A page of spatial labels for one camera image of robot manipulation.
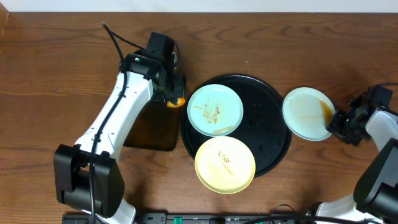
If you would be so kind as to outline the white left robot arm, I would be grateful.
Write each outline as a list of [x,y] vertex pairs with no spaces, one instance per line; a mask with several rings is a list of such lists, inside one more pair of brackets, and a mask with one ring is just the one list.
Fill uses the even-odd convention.
[[136,209],[123,198],[119,156],[146,104],[183,105],[185,81],[174,74],[178,63],[174,51],[138,50],[124,57],[114,89],[94,122],[73,146],[61,144],[55,151],[57,200],[86,212],[85,223],[133,223]]

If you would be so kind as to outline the orange green scrub sponge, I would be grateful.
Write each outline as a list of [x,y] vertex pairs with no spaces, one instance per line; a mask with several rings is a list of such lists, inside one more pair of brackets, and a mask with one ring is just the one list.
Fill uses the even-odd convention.
[[177,98],[173,101],[167,102],[167,107],[169,108],[178,108],[185,104],[185,98]]

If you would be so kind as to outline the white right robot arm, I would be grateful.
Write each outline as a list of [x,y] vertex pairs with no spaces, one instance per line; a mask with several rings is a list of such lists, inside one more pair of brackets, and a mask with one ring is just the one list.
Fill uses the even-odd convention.
[[397,113],[388,96],[360,96],[351,111],[337,111],[328,130],[344,142],[358,145],[372,139],[378,155],[359,178],[353,195],[319,204],[313,223],[397,223]]

